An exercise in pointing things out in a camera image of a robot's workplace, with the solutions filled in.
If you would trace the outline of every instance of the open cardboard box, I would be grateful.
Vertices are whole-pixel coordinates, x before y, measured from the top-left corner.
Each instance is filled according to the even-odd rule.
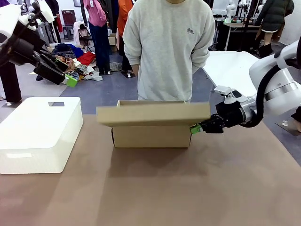
[[[97,108],[97,121],[112,127],[115,147],[189,147],[190,127],[208,118],[208,102],[120,100]]]

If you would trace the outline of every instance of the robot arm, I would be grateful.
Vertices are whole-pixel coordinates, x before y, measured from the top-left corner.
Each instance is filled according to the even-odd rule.
[[[223,128],[241,125],[257,126],[264,114],[282,114],[301,103],[301,90],[291,77],[288,67],[300,68],[301,39],[282,51],[257,61],[249,71],[257,89],[254,97],[245,97],[229,87],[217,86],[215,92],[224,97],[216,105],[217,114],[191,128],[192,133],[223,133]]]
[[[35,66],[36,74],[55,83],[66,83],[75,86],[77,81],[63,72],[68,68],[56,61],[46,49],[45,42],[37,34],[37,19],[53,22],[51,9],[44,0],[32,3],[34,10],[21,15],[19,5],[7,5],[0,8],[0,65],[8,61],[23,65]]]

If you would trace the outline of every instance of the black puffer jacket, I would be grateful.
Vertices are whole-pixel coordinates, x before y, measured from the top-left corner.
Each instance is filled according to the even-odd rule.
[[[284,17],[293,12],[293,0],[267,0],[262,11],[257,18],[255,25],[260,25],[262,29],[273,32],[281,28],[284,23]]]

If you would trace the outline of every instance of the white plastic box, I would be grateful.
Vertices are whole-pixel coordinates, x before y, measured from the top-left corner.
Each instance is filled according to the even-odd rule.
[[[0,174],[61,173],[82,124],[79,97],[26,99],[0,124]]]

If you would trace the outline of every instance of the pink sweater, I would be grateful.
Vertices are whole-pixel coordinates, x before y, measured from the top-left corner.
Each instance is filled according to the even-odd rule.
[[[83,0],[83,3],[90,15],[89,22],[94,26],[103,27],[107,22],[107,16],[100,3],[97,0]]]

